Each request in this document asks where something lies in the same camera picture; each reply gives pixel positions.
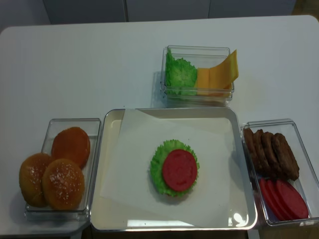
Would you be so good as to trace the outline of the brown meat patty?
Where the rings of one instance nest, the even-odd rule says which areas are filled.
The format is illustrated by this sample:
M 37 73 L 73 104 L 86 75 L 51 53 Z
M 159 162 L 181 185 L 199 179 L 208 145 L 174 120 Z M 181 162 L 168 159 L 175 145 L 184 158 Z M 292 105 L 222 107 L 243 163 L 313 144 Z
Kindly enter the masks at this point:
M 254 134 L 250 128 L 244 128 L 243 133 L 244 133 L 246 145 L 247 145 L 248 150 L 250 152 L 250 156 L 251 156 L 254 168 L 256 171 L 258 171 L 260 169 L 259 168 L 260 164 L 259 164 L 257 153 L 255 150 Z
M 265 157 L 267 159 L 268 165 L 270 166 L 270 171 L 272 172 L 273 178 L 281 178 L 282 177 L 282 170 L 278 159 L 274 153 L 272 147 L 272 139 L 273 134 L 270 132 L 264 132 L 262 134 L 261 143 L 264 149 Z
M 296 181 L 299 178 L 300 168 L 285 136 L 276 133 L 272 136 L 271 142 L 284 178 Z
M 271 169 L 268 164 L 267 158 L 265 156 L 264 148 L 261 142 L 262 135 L 263 135 L 262 129 L 259 129 L 254 133 L 255 150 L 258 156 L 259 163 L 262 168 L 263 175 L 266 177 L 270 177 Z

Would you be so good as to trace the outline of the flat yellow cheese slices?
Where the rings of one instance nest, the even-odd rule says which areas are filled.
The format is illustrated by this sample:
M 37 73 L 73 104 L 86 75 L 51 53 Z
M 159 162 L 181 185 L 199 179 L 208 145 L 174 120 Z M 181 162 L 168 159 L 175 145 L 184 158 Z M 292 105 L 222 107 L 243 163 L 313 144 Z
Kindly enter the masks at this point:
M 200 89 L 209 89 L 209 69 L 208 68 L 198 68 L 197 69 L 197 80 L 194 85 L 196 88 Z M 197 91 L 196 93 L 198 96 L 228 96 L 228 93 L 209 93 L 204 91 Z

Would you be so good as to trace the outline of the clear lettuce cheese container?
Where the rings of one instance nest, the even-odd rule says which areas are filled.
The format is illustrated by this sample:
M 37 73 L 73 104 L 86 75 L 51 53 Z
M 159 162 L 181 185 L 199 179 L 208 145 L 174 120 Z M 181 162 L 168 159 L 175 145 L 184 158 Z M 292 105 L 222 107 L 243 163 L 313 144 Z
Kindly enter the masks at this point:
M 200 89 L 200 88 L 183 88 L 184 90 L 204 91 L 209 93 L 228 93 L 228 96 L 183 96 L 183 95 L 168 95 L 167 90 L 170 87 L 166 86 L 165 77 L 165 63 L 167 50 L 171 49 L 171 53 L 175 59 L 183 58 L 189 61 L 191 65 L 198 68 L 212 68 L 222 63 L 231 53 L 227 47 L 195 47 L 195 46 L 177 46 L 169 45 L 163 50 L 162 67 L 161 67 L 161 81 L 160 89 L 162 94 L 166 97 L 169 103 L 183 104 L 199 104 L 199 105 L 223 105 L 226 106 L 233 98 L 234 83 L 225 89 Z

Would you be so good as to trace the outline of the green lettuce leaf on tray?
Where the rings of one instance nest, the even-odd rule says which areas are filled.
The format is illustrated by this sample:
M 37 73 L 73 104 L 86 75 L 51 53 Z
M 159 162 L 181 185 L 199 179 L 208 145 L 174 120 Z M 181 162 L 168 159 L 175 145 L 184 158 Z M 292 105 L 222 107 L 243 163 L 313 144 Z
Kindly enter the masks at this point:
M 195 157 L 196 164 L 197 164 L 197 178 L 194 184 L 191 186 L 191 188 L 184 192 L 176 192 L 173 189 L 171 189 L 165 183 L 162 176 L 162 166 L 167 155 L 176 149 L 183 149 L 190 152 Z M 171 140 L 164 141 L 159 147 L 157 147 L 155 154 L 150 161 L 150 176 L 152 178 L 155 188 L 160 194 L 166 194 L 171 197 L 182 197 L 186 195 L 187 193 L 189 193 L 193 189 L 193 187 L 196 185 L 199 168 L 200 168 L 200 165 L 193 149 L 189 145 L 186 145 L 185 143 L 179 140 L 171 139 Z

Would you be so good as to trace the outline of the green lettuce leaves in container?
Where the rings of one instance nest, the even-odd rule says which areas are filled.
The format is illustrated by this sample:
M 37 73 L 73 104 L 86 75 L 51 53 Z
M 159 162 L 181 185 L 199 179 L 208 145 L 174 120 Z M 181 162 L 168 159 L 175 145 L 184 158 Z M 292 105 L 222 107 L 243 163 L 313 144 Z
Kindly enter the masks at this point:
M 189 61 L 183 58 L 175 59 L 171 49 L 167 50 L 165 63 L 166 86 L 168 95 L 195 96 L 195 90 L 184 90 L 183 88 L 194 88 L 197 80 L 197 69 Z

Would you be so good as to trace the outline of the white metal tray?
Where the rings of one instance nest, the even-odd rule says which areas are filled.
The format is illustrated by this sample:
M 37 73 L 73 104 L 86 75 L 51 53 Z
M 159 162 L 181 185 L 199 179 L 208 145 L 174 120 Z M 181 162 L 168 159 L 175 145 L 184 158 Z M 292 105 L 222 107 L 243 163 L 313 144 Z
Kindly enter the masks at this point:
M 167 140 L 199 164 L 186 193 L 160 192 L 151 160 Z M 104 120 L 91 223 L 106 230 L 248 230 L 257 221 L 236 113 L 228 107 L 112 110 Z

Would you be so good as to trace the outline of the red tomato slice on tray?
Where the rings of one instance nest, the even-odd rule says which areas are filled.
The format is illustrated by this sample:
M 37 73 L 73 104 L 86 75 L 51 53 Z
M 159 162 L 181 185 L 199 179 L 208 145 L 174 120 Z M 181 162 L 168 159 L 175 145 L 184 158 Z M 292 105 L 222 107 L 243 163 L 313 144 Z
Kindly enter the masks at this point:
M 197 178 L 195 157 L 183 149 L 173 150 L 163 163 L 162 176 L 165 183 L 176 192 L 190 189 Z

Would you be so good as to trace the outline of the white parchment paper sheet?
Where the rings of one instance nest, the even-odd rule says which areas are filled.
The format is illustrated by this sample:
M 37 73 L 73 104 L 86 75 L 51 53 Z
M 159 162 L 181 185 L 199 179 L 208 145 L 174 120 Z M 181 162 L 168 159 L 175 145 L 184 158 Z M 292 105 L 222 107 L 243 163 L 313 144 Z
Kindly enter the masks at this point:
M 100 195 L 163 218 L 203 228 L 244 227 L 250 219 L 240 172 L 236 116 L 158 119 L 126 110 Z M 182 197 L 160 194 L 150 161 L 164 141 L 189 145 L 200 168 L 193 189 Z

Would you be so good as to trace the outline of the orange bun bottom half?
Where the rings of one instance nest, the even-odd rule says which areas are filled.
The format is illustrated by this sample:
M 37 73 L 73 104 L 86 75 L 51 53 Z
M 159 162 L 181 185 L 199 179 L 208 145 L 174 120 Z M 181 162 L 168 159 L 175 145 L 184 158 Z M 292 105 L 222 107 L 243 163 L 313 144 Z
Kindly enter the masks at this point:
M 82 169 L 88 161 L 90 151 L 88 134 L 80 127 L 70 127 L 54 138 L 51 155 L 54 159 L 69 159 Z

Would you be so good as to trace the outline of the right sesame bun top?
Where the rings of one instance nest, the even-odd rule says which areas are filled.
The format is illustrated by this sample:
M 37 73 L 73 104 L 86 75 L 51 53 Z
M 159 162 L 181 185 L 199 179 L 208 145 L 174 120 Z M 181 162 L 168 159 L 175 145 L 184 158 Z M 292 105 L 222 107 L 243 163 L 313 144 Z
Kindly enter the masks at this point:
M 42 190 L 47 204 L 54 210 L 75 210 L 81 203 L 85 179 L 81 168 L 65 158 L 54 160 L 42 177 Z

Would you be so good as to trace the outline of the sesame bun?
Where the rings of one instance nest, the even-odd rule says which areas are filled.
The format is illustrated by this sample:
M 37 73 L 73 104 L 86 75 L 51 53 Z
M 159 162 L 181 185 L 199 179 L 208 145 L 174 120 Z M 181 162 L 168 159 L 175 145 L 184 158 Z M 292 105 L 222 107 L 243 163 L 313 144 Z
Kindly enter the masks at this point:
M 85 179 L 81 168 L 65 158 L 54 160 L 42 177 L 42 190 L 47 204 L 54 210 L 75 210 L 81 203 Z
M 41 180 L 48 165 L 54 159 L 46 153 L 36 153 L 28 157 L 19 170 L 19 186 L 24 200 L 33 207 L 47 206 L 42 191 Z

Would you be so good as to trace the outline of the left sesame bun top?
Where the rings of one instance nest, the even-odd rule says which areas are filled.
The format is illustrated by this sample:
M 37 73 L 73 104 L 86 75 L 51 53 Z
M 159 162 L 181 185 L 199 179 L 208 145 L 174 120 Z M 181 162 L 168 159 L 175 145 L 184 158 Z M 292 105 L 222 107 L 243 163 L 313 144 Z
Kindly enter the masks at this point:
M 54 159 L 46 153 L 36 153 L 28 157 L 19 170 L 19 186 L 24 200 L 33 207 L 47 206 L 42 191 L 41 180 L 48 165 Z

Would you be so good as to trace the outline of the clear patty tomato container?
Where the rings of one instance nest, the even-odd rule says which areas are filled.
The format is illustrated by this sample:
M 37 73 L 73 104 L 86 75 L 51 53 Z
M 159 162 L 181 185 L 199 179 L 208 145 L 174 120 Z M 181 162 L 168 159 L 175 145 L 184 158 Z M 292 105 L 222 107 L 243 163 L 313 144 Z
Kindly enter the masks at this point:
M 281 178 L 273 178 L 272 173 L 270 177 L 263 175 L 261 165 L 256 171 L 250 156 L 250 152 L 245 142 L 243 129 L 250 128 L 253 133 L 262 129 L 264 132 L 270 132 L 273 135 L 281 133 L 285 136 L 299 166 L 299 178 L 296 181 L 286 180 L 284 175 Z M 257 205 L 257 210 L 261 213 L 259 220 L 261 224 L 270 227 L 282 226 L 312 226 L 319 222 L 319 182 L 315 174 L 311 161 L 308 157 L 307 151 L 299 134 L 296 124 L 291 119 L 278 119 L 266 121 L 248 122 L 241 126 L 241 140 L 245 151 L 247 163 L 249 164 L 250 177 L 253 185 L 254 197 Z M 301 195 L 309 211 L 309 216 L 306 219 L 292 219 L 289 221 L 279 221 L 273 214 L 271 209 L 266 204 L 259 186 L 259 181 L 264 178 L 266 181 L 271 180 L 275 183 L 277 180 L 287 181 L 290 183 Z

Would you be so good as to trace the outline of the red tomato slice back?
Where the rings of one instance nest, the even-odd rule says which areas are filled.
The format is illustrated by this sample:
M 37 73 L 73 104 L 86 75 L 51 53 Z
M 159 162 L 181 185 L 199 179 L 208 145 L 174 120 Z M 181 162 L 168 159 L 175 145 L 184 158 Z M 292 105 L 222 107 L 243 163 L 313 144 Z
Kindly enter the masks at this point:
M 270 191 L 267 189 L 267 182 L 264 178 L 261 178 L 259 181 L 259 186 L 262 192 L 262 196 L 268 205 L 268 207 L 271 209 L 273 214 L 276 216 L 276 218 L 279 221 L 284 221 L 285 217 L 282 213 L 282 210 L 279 208 L 277 203 L 275 202 L 273 195 L 270 193 Z

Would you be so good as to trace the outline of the red tomato slice front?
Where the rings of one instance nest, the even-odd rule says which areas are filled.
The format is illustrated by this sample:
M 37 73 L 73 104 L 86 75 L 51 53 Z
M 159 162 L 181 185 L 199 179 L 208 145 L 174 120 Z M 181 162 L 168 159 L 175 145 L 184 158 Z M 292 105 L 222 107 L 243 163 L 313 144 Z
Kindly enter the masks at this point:
M 287 181 L 277 180 L 275 188 L 280 202 L 293 219 L 306 219 L 309 211 L 299 192 Z

